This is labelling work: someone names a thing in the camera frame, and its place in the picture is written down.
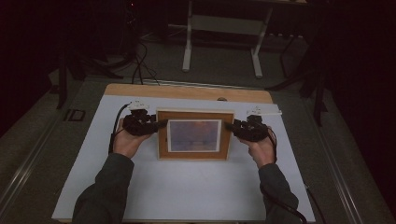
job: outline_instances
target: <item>person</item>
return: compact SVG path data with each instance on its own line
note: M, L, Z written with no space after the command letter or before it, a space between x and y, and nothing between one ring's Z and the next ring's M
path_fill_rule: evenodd
M118 133L114 139L113 153L110 153L95 183L78 197L72 223L121 223L126 206L129 183L134 169L131 158L143 141L151 134L133 136L124 131L120 119ZM275 164L274 146L269 137L260 142L239 141L248 146L248 153L259 168L261 190L266 207L265 223L301 223L300 219L284 208L270 201L271 195L292 208L297 208L298 199L290 191L285 176Z

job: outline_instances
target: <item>floor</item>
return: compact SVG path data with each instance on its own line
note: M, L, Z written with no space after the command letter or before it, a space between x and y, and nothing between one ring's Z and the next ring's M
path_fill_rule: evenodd
M175 30L175 35L165 43L158 42L150 34L145 36L142 43L148 50L145 64L142 64L144 84L264 90L264 87L285 80L278 57L287 40L281 36L264 39L259 54L264 72L262 79L253 75L245 44L208 43L203 34L193 39L190 72L182 72L183 36L183 30ZM299 62L305 48L302 41L291 47L286 56L288 72ZM144 47L139 50L143 56ZM131 83L135 68L136 64L130 64L115 71L124 76L120 80L103 77L94 71L89 72L85 81L69 77L69 95L63 109L56 110L57 95L47 93L0 139L0 190L8 192L3 196L9 196L8 202L5 203L4 198L0 202L6 205L1 208L1 223L59 223L50 218L53 208L106 85ZM50 76L56 82L57 71ZM136 78L134 83L140 83L140 79ZM300 86L301 83L296 83L271 94L274 103L283 111L282 118L303 179L327 223L395 223L331 93L325 92L327 112L322 113L323 126L318 127L312 118L313 98L301 98ZM68 109L86 111L85 119L81 122L64 120ZM26 162L29 157L35 162ZM29 169L24 172L21 166ZM9 185L15 174L23 175L23 188ZM7 191L10 186L17 188ZM316 223L324 223L313 199L311 203Z

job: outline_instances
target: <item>white table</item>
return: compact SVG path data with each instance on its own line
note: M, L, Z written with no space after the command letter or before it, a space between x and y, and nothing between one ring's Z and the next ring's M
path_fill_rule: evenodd
M163 87L142 88L163 90ZM189 90L192 94L203 92L204 95L205 92L211 91L199 88L176 88L176 90ZM236 93L235 96L242 92L266 94L264 91L220 89L213 89L212 92L227 91ZM96 174L106 160L109 136L119 109L134 100L149 105L149 114L155 113L157 106L233 109L236 119L246 119L247 110L256 106L266 111L278 111L277 105L274 104L105 94L66 180L52 218L61 222L70 222L78 195L94 182ZM263 120L276 132L277 164L288 179L292 192L300 201L298 210L308 221L315 221L281 116L264 116ZM135 168L129 187L124 221L213 222L265 219L256 164L248 155L247 147L239 143L235 137L232 137L227 161L159 161L157 144L157 135L154 134L141 145L133 157Z

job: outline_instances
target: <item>picture frame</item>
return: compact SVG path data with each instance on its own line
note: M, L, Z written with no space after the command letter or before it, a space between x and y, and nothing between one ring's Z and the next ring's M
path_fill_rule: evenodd
M159 160L226 161L233 110L157 108L157 120L167 119L158 131Z

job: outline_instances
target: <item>gray sleeve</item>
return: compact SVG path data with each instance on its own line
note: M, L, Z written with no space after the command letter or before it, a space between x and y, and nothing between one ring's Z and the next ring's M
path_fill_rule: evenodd
M111 153L95 183L78 197L72 223L121 223L134 163Z
M259 169L260 185L264 195L263 200L267 219L265 223L301 223L301 220L286 209L273 203L265 196L265 192L271 197L287 204L289 207L297 209L298 199L290 191L290 186L279 167L274 164L264 165Z

